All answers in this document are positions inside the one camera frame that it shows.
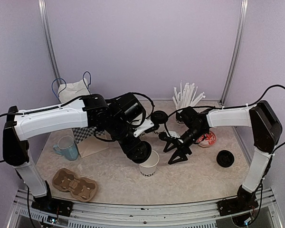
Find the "white paper coffee cup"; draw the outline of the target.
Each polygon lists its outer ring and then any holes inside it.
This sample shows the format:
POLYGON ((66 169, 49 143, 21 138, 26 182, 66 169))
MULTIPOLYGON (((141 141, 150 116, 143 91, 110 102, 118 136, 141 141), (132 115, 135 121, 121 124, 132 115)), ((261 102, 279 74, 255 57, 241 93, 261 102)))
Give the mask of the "white paper coffee cup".
POLYGON ((164 124, 160 124, 157 130, 154 130, 152 133, 156 136, 159 136, 160 133, 166 132, 164 124))
POLYGON ((158 153, 152 150, 150 157, 145 162, 139 164, 141 174, 144 177, 151 177, 156 171, 159 160, 158 153))

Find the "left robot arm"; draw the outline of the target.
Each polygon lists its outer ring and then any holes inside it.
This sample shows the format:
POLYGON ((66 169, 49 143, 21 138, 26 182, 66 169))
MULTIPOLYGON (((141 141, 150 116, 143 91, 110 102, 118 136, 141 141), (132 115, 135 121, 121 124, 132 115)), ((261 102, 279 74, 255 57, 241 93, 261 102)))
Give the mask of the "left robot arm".
POLYGON ((100 94, 92 94, 40 109, 10 107, 4 114, 7 119, 3 128, 3 162, 14 167, 39 205, 46 211, 53 211, 57 200, 51 196, 48 183, 41 178, 31 158, 28 140, 65 129, 96 127, 109 133, 128 159, 143 163, 149 159, 152 147, 139 136, 152 128, 153 123, 137 95, 128 92, 104 99, 100 94))

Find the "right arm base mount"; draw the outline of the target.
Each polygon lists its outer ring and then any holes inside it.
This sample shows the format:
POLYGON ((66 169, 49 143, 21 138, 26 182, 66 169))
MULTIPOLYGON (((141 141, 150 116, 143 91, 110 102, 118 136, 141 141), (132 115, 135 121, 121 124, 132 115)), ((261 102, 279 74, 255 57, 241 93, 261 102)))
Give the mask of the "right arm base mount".
POLYGON ((227 216, 231 214, 240 213, 243 211, 251 210, 252 208, 257 208, 259 206, 258 201, 253 199, 252 201, 239 202, 236 198, 233 199, 223 199, 217 202, 218 210, 220 216, 227 216))

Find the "black coffee cup lid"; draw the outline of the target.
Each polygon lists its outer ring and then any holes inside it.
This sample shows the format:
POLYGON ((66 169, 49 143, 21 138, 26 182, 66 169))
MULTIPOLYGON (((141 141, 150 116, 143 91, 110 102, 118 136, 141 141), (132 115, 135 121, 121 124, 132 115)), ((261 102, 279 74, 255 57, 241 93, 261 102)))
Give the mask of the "black coffee cup lid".
POLYGON ((151 114, 151 121, 154 124, 165 124, 168 119, 168 115, 164 111, 157 110, 151 114))

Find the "brown cardboard cup carrier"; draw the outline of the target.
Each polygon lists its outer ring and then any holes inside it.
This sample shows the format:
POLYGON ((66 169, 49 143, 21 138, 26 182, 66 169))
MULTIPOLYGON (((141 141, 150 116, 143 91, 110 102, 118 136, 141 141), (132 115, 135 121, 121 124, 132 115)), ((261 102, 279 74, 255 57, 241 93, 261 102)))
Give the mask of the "brown cardboard cup carrier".
POLYGON ((62 192, 70 192, 71 196, 81 202, 90 202, 97 193, 98 185, 94 180, 78 177, 75 172, 62 168, 56 172, 52 185, 62 192))

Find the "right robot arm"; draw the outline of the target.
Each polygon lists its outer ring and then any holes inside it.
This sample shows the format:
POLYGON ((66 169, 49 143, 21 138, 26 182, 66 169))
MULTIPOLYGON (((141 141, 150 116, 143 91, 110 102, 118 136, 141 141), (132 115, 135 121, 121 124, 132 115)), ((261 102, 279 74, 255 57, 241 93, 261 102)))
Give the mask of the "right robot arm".
POLYGON ((239 213, 260 206, 256 200, 256 191, 262 185, 268 173, 275 151, 284 143, 279 143, 282 125, 270 104, 259 98, 252 104, 215 107, 185 107, 178 110, 187 130, 181 136, 171 136, 168 131, 159 133, 159 139, 166 142, 164 152, 174 150, 169 164, 187 161, 192 153, 190 146, 209 132, 210 128, 225 126, 245 126, 252 128, 254 155, 249 171, 234 198, 217 202, 221 215, 239 213))

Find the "blue checkered paper bag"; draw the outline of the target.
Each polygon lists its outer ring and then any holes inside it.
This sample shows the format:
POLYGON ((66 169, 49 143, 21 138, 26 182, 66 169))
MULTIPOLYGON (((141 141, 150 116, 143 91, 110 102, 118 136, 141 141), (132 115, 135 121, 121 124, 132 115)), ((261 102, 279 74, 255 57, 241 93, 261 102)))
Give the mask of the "blue checkered paper bag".
MULTIPOLYGON (((66 103, 73 98, 81 95, 90 95, 90 85, 92 76, 90 72, 85 71, 82 79, 75 83, 67 83, 62 78, 54 79, 51 89, 60 103, 66 103)), ((108 142, 103 142, 97 137, 106 139, 104 131, 96 130, 95 127, 73 128, 75 142, 81 158, 96 154, 109 148, 108 142)))

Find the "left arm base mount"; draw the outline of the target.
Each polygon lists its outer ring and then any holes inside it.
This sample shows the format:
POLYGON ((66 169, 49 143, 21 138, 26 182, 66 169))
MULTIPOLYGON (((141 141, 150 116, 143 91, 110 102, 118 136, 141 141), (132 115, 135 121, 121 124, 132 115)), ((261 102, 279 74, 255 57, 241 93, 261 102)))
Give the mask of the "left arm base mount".
POLYGON ((73 208, 73 202, 62 199, 48 199, 46 197, 41 197, 34 198, 31 206, 32 208, 43 212, 56 214, 58 216, 70 217, 73 208))

